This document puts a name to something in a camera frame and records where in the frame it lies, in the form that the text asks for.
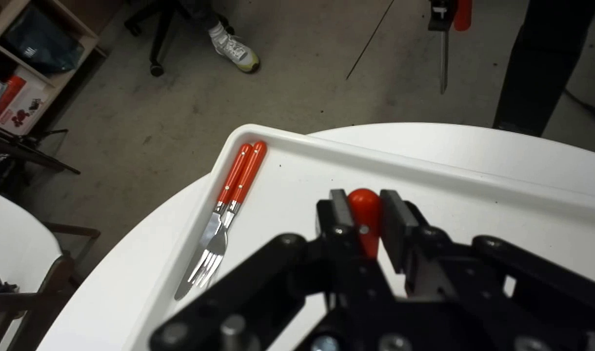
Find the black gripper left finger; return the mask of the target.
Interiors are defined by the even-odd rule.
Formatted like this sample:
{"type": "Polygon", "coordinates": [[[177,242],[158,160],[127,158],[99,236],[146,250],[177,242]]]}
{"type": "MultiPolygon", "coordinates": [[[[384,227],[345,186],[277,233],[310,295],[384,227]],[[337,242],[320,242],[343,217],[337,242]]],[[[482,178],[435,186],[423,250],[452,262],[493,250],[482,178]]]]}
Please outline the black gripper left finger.
{"type": "Polygon", "coordinates": [[[330,307],[351,307],[359,289],[361,248],[343,190],[320,201],[320,248],[330,307]]]}

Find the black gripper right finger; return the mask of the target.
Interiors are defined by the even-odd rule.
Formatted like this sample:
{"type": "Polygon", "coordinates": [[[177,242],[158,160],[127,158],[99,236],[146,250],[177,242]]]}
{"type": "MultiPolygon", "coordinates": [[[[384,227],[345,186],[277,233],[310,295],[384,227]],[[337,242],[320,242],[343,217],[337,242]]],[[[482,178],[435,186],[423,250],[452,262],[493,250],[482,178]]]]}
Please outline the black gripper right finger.
{"type": "Polygon", "coordinates": [[[429,238],[425,231],[429,229],[423,215],[411,201],[400,197],[394,190],[380,192],[382,207],[382,246],[388,254],[392,270],[406,275],[406,291],[419,291],[419,270],[425,264],[425,248],[429,238]]]}

